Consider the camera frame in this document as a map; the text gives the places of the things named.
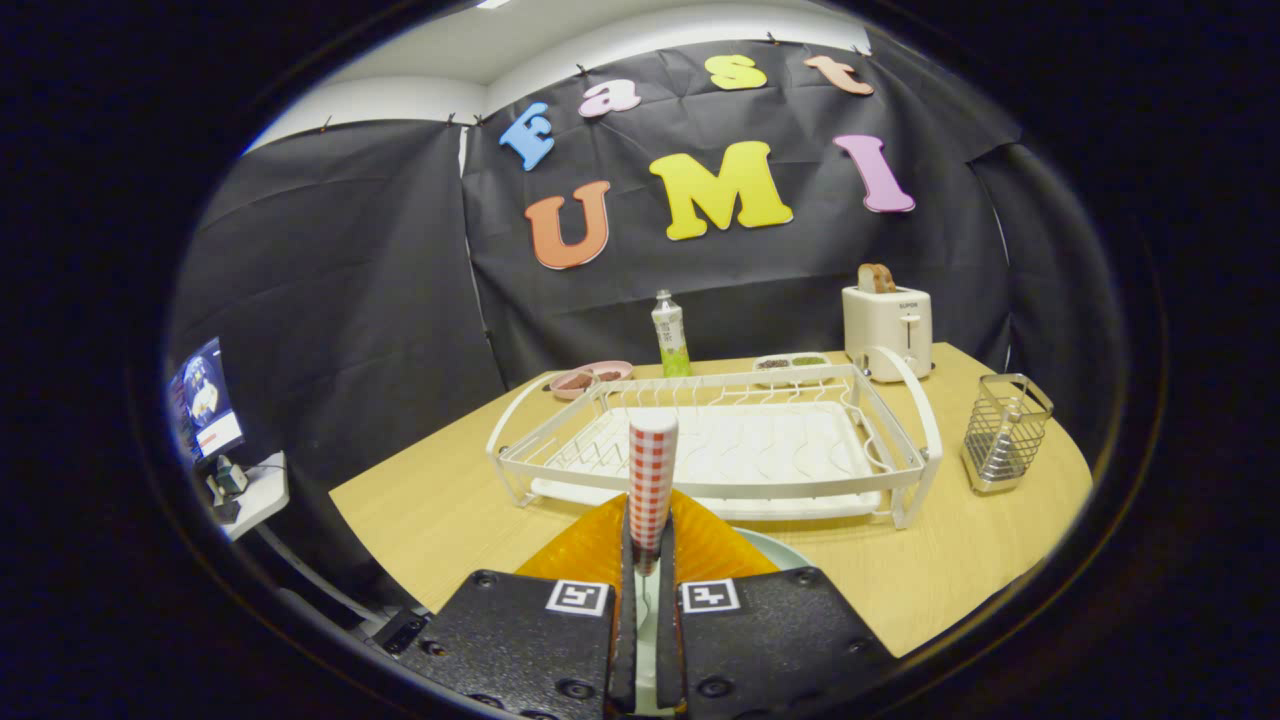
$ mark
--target black backdrop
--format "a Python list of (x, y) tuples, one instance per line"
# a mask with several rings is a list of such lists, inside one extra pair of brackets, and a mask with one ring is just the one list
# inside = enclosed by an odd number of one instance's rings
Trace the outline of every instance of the black backdrop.
[(246, 436), (284, 450), (269, 524), (332, 582), (380, 579), (329, 491), (502, 392), (467, 269), (458, 127), (330, 127), (244, 155), (182, 265), (170, 366), (214, 336)]
[[(955, 76), (882, 35), (873, 56), (782, 42), (723, 41), (591, 68), (497, 111), (467, 137), (463, 192), (485, 319), (503, 374), (522, 382), (602, 359), (658, 361), (649, 310), (658, 288), (685, 307), (692, 359), (844, 347), (840, 290), (864, 261), (933, 296), (936, 341), (996, 370), (1032, 375), (1091, 461), (1102, 446), (1115, 383), (1088, 368), (1123, 357), (1117, 306), (1084, 211), (1020, 127)], [(768, 76), (724, 91), (703, 63), (741, 54)], [(803, 61), (828, 55), (874, 87), (854, 96)], [(582, 92), (636, 83), (641, 104), (584, 119)], [(556, 146), (530, 172), (499, 136), (535, 101)], [(873, 135), (910, 213), (872, 213), (840, 135)], [(658, 158), (687, 152), (718, 173), (724, 149), (764, 141), (785, 225), (672, 242)], [(577, 187), (605, 179), (609, 242), (591, 263), (549, 270), (534, 258), (525, 209), (566, 199), (564, 242), (584, 236)]]

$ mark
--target wooden table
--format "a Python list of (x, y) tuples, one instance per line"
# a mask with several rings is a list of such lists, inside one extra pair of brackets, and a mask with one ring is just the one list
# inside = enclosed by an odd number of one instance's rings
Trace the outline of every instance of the wooden table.
[[(844, 352), (833, 363), (849, 364)], [(978, 496), (960, 460), (960, 443), (992, 370), (947, 343), (922, 380), (942, 433), (943, 460), (913, 527), (886, 518), (733, 523), (774, 537), (822, 568), (886, 647), (901, 656), (969, 614), (1048, 553), (1093, 486), (1088, 464), (1056, 421), (1021, 484)], [(750, 359), (694, 363), (695, 374), (746, 372)], [(545, 384), (550, 375), (531, 383)], [(658, 365), (636, 378), (662, 377)], [(466, 575), (513, 571), (573, 523), (586, 507), (538, 498), (516, 507), (484, 452), (516, 388), (334, 488), (329, 495), (356, 536), (401, 585), (439, 610)], [(923, 445), (919, 418), (902, 383), (876, 384), (902, 427)], [(563, 407), (532, 392), (499, 438), (511, 443)]]

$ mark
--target plastic bottle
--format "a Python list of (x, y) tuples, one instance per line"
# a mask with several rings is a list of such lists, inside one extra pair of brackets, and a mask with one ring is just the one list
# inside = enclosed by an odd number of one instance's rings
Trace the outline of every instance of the plastic bottle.
[(671, 300), (669, 290), (658, 291), (658, 306), (653, 309), (653, 324), (658, 329), (662, 375), (664, 378), (692, 375), (694, 369), (689, 365), (689, 347), (685, 346), (685, 311)]

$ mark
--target metal utensil basket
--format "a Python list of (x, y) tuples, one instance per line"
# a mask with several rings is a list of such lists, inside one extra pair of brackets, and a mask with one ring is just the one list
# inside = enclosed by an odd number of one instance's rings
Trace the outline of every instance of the metal utensil basket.
[(960, 454), (974, 489), (1018, 487), (1039, 451), (1052, 414), (1053, 404), (1021, 373), (979, 378), (978, 400)]

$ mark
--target pink plate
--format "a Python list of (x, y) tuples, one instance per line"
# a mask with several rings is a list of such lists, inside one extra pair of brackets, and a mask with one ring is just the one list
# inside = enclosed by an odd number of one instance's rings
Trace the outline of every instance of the pink plate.
[(625, 360), (602, 360), (600, 363), (591, 363), (590, 365), (582, 365), (581, 368), (575, 368), (567, 373), (556, 375), (552, 379), (552, 395), (562, 400), (573, 400), (575, 397), (582, 395), (586, 388), (566, 389), (561, 388), (562, 384), (576, 378), (581, 373), (595, 372), (596, 375), (603, 373), (622, 373), (618, 379), (625, 380), (631, 377), (631, 370), (635, 368), (631, 363)]

